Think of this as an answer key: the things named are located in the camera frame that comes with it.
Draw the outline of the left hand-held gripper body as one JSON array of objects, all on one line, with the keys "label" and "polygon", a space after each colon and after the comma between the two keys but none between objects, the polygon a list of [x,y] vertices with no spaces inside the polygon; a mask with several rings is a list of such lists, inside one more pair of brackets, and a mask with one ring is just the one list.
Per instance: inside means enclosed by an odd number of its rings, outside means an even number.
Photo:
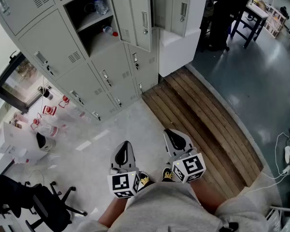
[{"label": "left hand-held gripper body", "polygon": [[112,167],[107,176],[110,192],[119,199],[134,197],[140,184],[139,168]]}]

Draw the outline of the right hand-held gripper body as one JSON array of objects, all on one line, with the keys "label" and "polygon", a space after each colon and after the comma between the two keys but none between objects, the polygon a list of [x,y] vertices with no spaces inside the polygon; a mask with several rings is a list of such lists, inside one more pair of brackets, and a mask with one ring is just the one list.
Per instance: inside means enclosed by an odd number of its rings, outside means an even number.
[{"label": "right hand-held gripper body", "polygon": [[172,172],[182,182],[189,183],[205,173],[206,166],[201,153],[196,148],[172,156],[169,160]]}]

